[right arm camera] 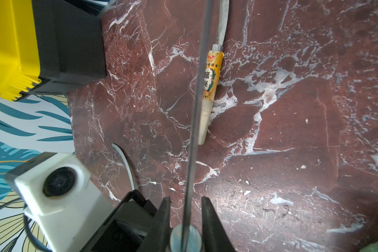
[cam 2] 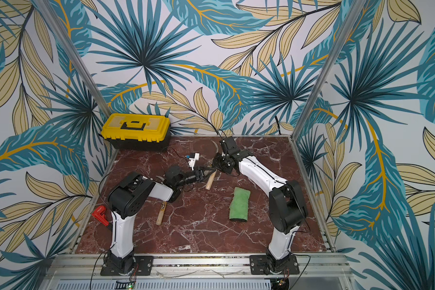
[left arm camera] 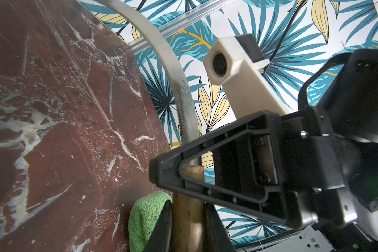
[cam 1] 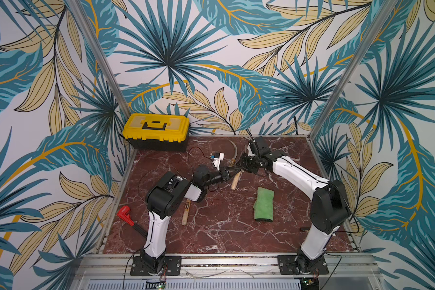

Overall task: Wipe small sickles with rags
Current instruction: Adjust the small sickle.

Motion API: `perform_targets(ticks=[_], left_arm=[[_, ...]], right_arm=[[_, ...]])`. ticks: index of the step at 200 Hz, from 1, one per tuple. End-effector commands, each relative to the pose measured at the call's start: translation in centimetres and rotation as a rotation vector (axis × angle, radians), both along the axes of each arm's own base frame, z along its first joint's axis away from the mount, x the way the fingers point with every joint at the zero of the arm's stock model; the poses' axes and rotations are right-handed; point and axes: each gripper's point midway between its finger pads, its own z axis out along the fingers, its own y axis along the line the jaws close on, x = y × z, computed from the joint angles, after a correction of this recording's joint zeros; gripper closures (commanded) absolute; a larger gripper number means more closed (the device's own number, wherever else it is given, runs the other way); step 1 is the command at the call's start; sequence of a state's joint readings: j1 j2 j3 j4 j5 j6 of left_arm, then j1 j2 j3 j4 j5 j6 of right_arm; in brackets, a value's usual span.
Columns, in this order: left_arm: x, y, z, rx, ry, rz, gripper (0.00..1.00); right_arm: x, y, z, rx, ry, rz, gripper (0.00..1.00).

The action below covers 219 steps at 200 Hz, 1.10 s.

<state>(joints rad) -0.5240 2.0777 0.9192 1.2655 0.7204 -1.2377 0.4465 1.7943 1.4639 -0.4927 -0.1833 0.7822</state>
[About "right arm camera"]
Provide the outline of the sickle labelled handle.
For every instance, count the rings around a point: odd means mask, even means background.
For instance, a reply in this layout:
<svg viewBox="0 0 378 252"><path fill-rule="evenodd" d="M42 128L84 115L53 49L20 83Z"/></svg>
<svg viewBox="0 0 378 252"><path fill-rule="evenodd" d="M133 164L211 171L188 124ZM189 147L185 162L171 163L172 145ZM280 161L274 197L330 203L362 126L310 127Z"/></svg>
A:
<svg viewBox="0 0 378 252"><path fill-rule="evenodd" d="M229 6L229 0L219 1L219 19L217 24L216 40L215 44L212 46L212 49L208 53L205 68L204 92L198 136L199 145L203 145L205 142L207 130L211 120L211 112L214 104L216 88L224 58L223 43L228 23Z"/></svg>

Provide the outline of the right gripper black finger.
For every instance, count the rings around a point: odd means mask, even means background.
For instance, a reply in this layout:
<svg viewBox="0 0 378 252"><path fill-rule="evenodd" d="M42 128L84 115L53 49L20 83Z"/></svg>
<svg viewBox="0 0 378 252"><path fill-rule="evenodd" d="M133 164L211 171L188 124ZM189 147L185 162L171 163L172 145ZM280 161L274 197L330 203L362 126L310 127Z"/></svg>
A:
<svg viewBox="0 0 378 252"><path fill-rule="evenodd" d="M236 252L208 197L202 197L202 240L205 252Z"/></svg>

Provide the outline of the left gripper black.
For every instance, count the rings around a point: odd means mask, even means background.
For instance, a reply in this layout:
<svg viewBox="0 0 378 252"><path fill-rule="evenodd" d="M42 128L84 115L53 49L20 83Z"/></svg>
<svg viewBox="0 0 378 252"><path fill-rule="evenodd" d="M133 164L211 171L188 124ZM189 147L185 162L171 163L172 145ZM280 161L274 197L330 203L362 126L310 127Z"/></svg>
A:
<svg viewBox="0 0 378 252"><path fill-rule="evenodd" d="M105 219L81 251L166 252L171 230L170 207L170 197L165 197L157 210L138 190L133 190Z"/></svg>

